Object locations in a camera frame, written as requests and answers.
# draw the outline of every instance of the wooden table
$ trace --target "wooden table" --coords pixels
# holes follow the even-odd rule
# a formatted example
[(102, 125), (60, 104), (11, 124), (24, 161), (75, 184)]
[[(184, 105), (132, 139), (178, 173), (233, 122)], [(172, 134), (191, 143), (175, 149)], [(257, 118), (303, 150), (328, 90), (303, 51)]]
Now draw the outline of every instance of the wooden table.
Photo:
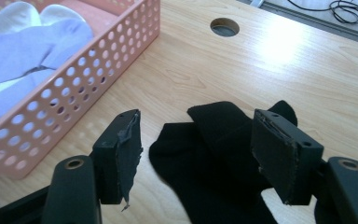
[[(221, 17), (240, 32), (214, 34), (210, 23)], [(299, 128), (324, 145), (325, 159), (358, 160), (358, 43), (236, 1), (162, 0), (160, 36), (34, 171), (17, 181), (0, 176), (0, 206), (47, 186), (59, 161), (89, 155), (117, 114), (139, 108), (145, 152), (131, 207), (104, 205), (103, 223), (188, 223), (148, 149), (164, 123), (191, 121), (191, 106), (223, 100), (250, 117), (285, 100)], [(272, 190), (263, 196), (279, 222), (313, 221), (313, 205), (284, 206)]]

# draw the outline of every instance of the black cable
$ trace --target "black cable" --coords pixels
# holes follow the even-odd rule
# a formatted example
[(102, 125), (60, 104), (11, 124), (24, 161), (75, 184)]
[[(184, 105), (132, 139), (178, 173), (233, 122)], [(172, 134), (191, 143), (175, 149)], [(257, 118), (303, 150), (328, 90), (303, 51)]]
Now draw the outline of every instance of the black cable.
[[(315, 9), (315, 8), (306, 8), (301, 7), (298, 4), (292, 2), (291, 0), (287, 0), (289, 3), (291, 3), (293, 6), (298, 7), (303, 10), (307, 11), (331, 11), (333, 13), (334, 18), (336, 18), (337, 21), (341, 23), (347, 23), (347, 24), (358, 24), (358, 5), (354, 4), (352, 1), (342, 1), (337, 0), (330, 3), (329, 8), (325, 9)], [(354, 17), (353, 21), (348, 21), (341, 17), (339, 15), (339, 12), (346, 12), (349, 13)]]

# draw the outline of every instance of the black cloth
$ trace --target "black cloth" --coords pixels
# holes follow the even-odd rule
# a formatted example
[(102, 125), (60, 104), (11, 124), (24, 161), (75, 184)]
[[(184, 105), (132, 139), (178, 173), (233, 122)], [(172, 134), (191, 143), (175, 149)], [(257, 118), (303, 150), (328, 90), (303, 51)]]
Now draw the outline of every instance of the black cloth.
[[(285, 101), (270, 110), (296, 125)], [(187, 113), (194, 122), (165, 124), (149, 158), (192, 223), (276, 223), (260, 195), (270, 184), (250, 150), (252, 120), (230, 102)]]

